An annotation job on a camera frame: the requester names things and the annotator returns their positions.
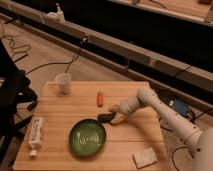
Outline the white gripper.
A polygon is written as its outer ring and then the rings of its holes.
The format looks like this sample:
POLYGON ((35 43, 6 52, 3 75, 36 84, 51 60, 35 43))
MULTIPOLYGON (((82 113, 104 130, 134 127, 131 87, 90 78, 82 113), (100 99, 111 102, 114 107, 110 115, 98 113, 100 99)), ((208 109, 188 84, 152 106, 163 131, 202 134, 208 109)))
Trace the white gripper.
POLYGON ((110 121, 112 125, 117 125, 123 122, 126 119, 126 116, 130 116, 136 110, 140 109, 143 106, 137 97, 129 97, 120 102, 120 106, 118 104, 109 107, 108 111, 110 112, 121 112, 117 113, 115 117, 110 121))

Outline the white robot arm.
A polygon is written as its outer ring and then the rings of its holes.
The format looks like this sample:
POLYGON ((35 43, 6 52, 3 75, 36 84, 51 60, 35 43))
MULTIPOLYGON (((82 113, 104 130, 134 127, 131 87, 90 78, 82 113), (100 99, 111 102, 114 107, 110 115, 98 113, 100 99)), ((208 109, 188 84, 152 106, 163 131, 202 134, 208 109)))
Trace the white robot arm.
POLYGON ((150 87, 140 88, 136 95, 111 106, 109 111, 115 114, 111 123, 119 124, 146 106, 152 107, 169 124, 176 136, 194 155, 193 171, 213 171, 213 127, 201 130, 162 102, 150 87))

